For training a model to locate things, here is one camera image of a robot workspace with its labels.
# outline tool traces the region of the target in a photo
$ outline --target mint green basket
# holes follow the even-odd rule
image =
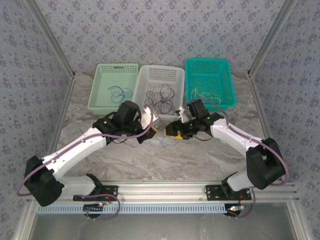
[[[137,63],[101,63],[96,66],[88,109],[95,115],[106,115],[116,112],[120,103],[113,102],[112,93],[109,89],[118,86],[124,91],[129,89],[132,94],[136,87],[138,76]],[[132,100],[125,97],[122,102]]]
[[[218,58],[188,58],[185,61],[185,96],[192,99],[192,92],[212,93],[212,101],[222,109],[236,105],[236,94],[229,62]],[[211,112],[219,110],[210,103],[204,103]]]

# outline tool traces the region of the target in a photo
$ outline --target white cable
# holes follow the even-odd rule
[[[218,105],[221,104],[221,98],[218,94],[215,94],[213,92],[202,92],[201,94],[199,93],[198,89],[195,87],[192,89],[190,98],[192,99],[207,99],[209,101],[214,101],[218,100]]]

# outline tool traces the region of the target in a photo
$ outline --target cable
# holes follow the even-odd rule
[[[31,193],[20,193],[20,190],[22,189],[22,187],[24,186],[24,184],[27,182],[27,180],[29,178],[31,178],[32,175],[34,175],[36,172],[38,172],[39,170],[41,170],[42,168],[46,167],[47,165],[49,165],[50,163],[52,163],[53,161],[57,160],[58,158],[60,158],[63,154],[69,152],[70,150],[72,150],[73,148],[75,148],[76,146],[78,146],[79,144],[95,138],[95,137],[107,137],[107,138],[113,138],[113,139],[135,139],[135,138],[139,138],[141,136],[143,136],[144,134],[146,134],[149,129],[152,126],[153,120],[154,120],[154,111],[153,109],[149,106],[149,105],[145,105],[145,107],[148,107],[150,109],[150,114],[151,114],[151,120],[150,120],[150,124],[146,127],[146,129],[137,134],[137,135],[132,135],[132,136],[117,136],[117,135],[111,135],[111,134],[106,134],[106,133],[97,133],[97,134],[92,134],[90,136],[87,136],[77,142],[75,142],[74,144],[72,144],[71,146],[69,146],[68,148],[66,148],[65,150],[63,150],[62,152],[60,152],[59,154],[57,154],[56,156],[54,156],[50,161],[47,161],[46,163],[43,163],[42,165],[38,166],[37,168],[35,168],[34,170],[32,170],[20,183],[20,185],[18,186],[17,190],[16,190],[16,194],[19,197],[25,197],[25,196],[30,196],[32,195]]]
[[[112,140],[112,142],[114,143],[114,144],[123,144],[125,141],[127,141],[128,139],[125,139],[125,140],[123,140],[123,141],[120,141],[120,142],[116,142],[115,140]]]
[[[133,93],[132,91],[129,89],[129,88],[125,88],[125,90],[129,90],[130,92],[125,92],[122,90],[121,87],[119,86],[111,86],[108,88],[108,90],[111,89],[111,101],[114,103],[114,104],[119,104],[119,106],[121,105],[122,101],[124,100],[124,98],[130,98],[133,96]]]
[[[145,93],[146,99],[144,101],[145,104],[149,104],[154,107],[155,111],[158,114],[167,115],[172,111],[172,115],[175,114],[175,106],[174,106],[174,97],[176,93],[169,84],[165,83],[161,86],[160,91],[154,93],[153,91],[147,91]]]
[[[121,209],[120,201],[119,201],[119,199],[118,199],[116,196],[114,196],[114,195],[112,195],[112,194],[104,193],[104,194],[97,194],[97,195],[78,195],[78,196],[81,197],[81,198],[83,198],[83,199],[99,198],[99,197],[108,197],[108,198],[113,198],[113,199],[115,199],[115,200],[118,202],[118,208],[117,208],[116,212],[115,212],[113,215],[111,215],[111,216],[106,216],[106,217],[93,218],[94,221],[102,221],[102,220],[110,220],[110,219],[113,219],[113,218],[115,218],[115,217],[119,214],[119,212],[120,212],[120,209]],[[90,212],[90,210],[91,210],[92,208],[93,208],[93,207],[90,207],[90,208],[86,211],[86,214],[85,214],[85,215],[86,215],[86,217],[87,217],[88,219],[90,219],[90,217],[89,217],[89,212]]]
[[[162,143],[162,145],[167,145],[167,146],[176,146],[177,145],[177,140],[176,140],[176,138],[174,137],[173,139],[174,139],[174,144],[170,144],[170,143],[166,143],[166,142],[164,142],[164,139],[165,138],[167,138],[168,136],[164,136],[163,138],[162,138],[162,140],[160,140],[157,136],[154,136],[160,143]]]
[[[194,137],[195,137],[196,139],[200,140],[200,141],[203,141],[203,142],[209,141],[209,140],[211,140],[211,139],[213,138],[213,136],[210,137],[209,139],[201,139],[201,138],[198,138],[198,137],[196,137],[196,136],[194,136]]]
[[[185,108],[189,103],[192,103],[194,102],[195,100],[197,99],[193,99],[193,100],[190,100],[188,102],[186,102],[183,107]],[[259,144],[260,146],[264,147],[265,149],[267,149],[268,151],[270,151],[279,161],[280,163],[282,164],[283,168],[284,168],[284,172],[285,172],[285,178],[282,182],[280,183],[272,183],[271,185],[272,186],[283,186],[285,185],[288,181],[289,181],[289,169],[288,169],[288,166],[287,164],[285,163],[284,159],[275,151],[273,150],[271,147],[269,147],[268,145],[264,144],[263,142],[259,141],[259,140],[256,140],[250,136],[247,136],[241,132],[238,132],[237,130],[233,129],[231,126],[230,126],[230,121],[229,121],[229,115],[221,108],[219,107],[217,104],[215,104],[213,101],[210,101],[210,100],[207,100],[205,98],[200,98],[201,101],[205,101],[207,103],[210,103],[212,105],[214,105],[217,109],[219,109],[224,115],[225,115],[225,120],[226,120],[226,124],[228,126],[228,128],[234,132],[235,134],[239,135],[240,137],[243,137],[247,140],[250,140],[256,144]]]
[[[240,198],[243,198],[243,199],[245,200],[245,205],[244,205],[244,207],[246,207],[246,206],[247,206],[247,199],[245,198],[245,196],[243,196],[242,194],[239,194],[239,197],[240,197]]]
[[[238,216],[237,214],[235,214],[235,213],[232,212],[232,211],[227,211],[227,212],[228,212],[229,214],[234,215],[237,219],[242,219],[242,218],[247,217],[247,216],[252,212],[252,209],[254,209],[254,206],[255,206],[255,204],[256,204],[256,194],[255,194],[255,191],[253,190],[253,188],[251,189],[251,191],[252,191],[252,196],[253,196],[253,203],[252,203],[249,211],[248,211],[246,214],[244,214],[244,215],[242,215],[242,216]]]

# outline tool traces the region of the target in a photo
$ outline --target black mounting bracket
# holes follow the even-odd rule
[[[246,200],[251,200],[251,192],[249,188],[241,189],[240,191],[233,191],[226,194],[223,185],[207,185],[205,186],[206,199],[208,201],[243,201],[241,197],[244,196]]]
[[[97,177],[95,177],[93,174],[87,174],[87,176],[91,178],[95,184],[95,188],[89,195],[110,194],[115,197],[118,196],[118,190],[119,190],[118,186],[103,185],[101,181]],[[107,196],[82,198],[79,195],[74,195],[73,201],[75,202],[115,202],[116,200],[112,197],[107,197]]]

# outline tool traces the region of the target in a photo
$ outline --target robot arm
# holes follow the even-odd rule
[[[90,194],[95,188],[92,177],[90,179],[85,176],[86,179],[75,182],[63,178],[64,174],[86,156],[109,145],[122,135],[132,138],[140,135],[136,138],[140,144],[144,140],[151,139],[156,134],[152,127],[144,133],[151,122],[151,110],[146,107],[144,111],[145,113],[141,114],[138,105],[125,101],[117,112],[98,119],[82,136],[61,150],[42,159],[33,156],[26,163],[25,178],[35,169],[42,168],[34,172],[24,185],[41,206],[50,205],[66,192],[78,195]],[[159,116],[153,113],[152,123],[157,120]]]
[[[184,109],[180,108],[177,114],[183,116],[179,116],[179,120],[166,126],[167,136],[190,139],[198,132],[205,132],[229,144],[246,158],[245,171],[235,172],[222,181],[226,192],[238,192],[251,187],[263,190],[285,174],[284,167],[278,158],[257,143],[261,142],[269,146],[281,156],[275,140],[272,138],[263,140],[251,136],[230,123],[227,124],[227,120],[220,114],[216,112],[210,114],[201,100],[189,103],[188,108],[193,119],[186,121],[188,118],[184,114]]]

